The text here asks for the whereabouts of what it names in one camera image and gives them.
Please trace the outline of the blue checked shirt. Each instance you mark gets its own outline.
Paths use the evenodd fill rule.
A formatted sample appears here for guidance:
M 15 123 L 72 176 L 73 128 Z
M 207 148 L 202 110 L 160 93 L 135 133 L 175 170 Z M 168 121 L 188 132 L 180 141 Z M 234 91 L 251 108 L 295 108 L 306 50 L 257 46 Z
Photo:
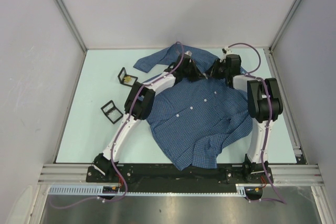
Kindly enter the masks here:
M 222 150 L 253 129 L 247 94 L 213 78 L 186 78 L 157 94 L 147 118 L 152 136 L 178 170 L 213 169 Z

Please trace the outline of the gold leaf brooch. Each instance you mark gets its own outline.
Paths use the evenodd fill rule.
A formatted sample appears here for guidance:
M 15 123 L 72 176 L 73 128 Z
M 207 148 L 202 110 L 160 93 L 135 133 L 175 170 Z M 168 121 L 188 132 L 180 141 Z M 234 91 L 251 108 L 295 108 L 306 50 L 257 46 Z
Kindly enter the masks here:
M 124 81 L 125 82 L 130 82 L 132 80 L 132 78 L 130 77 L 130 76 L 126 76 L 125 78 L 124 78 Z

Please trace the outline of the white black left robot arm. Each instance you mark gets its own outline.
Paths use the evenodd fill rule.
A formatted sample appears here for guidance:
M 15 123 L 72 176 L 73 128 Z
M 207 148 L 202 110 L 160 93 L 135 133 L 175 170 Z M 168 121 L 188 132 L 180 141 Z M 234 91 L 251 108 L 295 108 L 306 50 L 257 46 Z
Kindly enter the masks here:
M 190 51 L 180 54 L 176 62 L 170 64 L 162 74 L 154 79 L 145 83 L 135 82 L 133 84 L 124 104 L 125 114 L 119 117 L 121 124 L 117 132 L 107 147 L 93 161 L 93 167 L 103 181 L 110 182 L 115 178 L 116 165 L 123 146 L 132 130 L 150 115 L 155 96 L 175 86 L 184 78 L 189 81 L 205 78 L 197 68 Z

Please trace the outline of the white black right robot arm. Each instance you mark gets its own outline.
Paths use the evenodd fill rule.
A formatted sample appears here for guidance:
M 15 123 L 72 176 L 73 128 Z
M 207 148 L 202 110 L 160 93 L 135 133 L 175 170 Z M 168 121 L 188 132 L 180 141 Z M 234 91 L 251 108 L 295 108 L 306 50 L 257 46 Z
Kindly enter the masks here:
M 253 119 L 250 146 L 245 154 L 238 177 L 248 183 L 272 183 L 268 167 L 268 140 L 271 129 L 283 112 L 283 102 L 275 78 L 262 79 L 241 73 L 241 57 L 228 49 L 223 57 L 214 61 L 206 74 L 215 79 L 224 79 L 225 84 L 247 93 L 247 107 Z

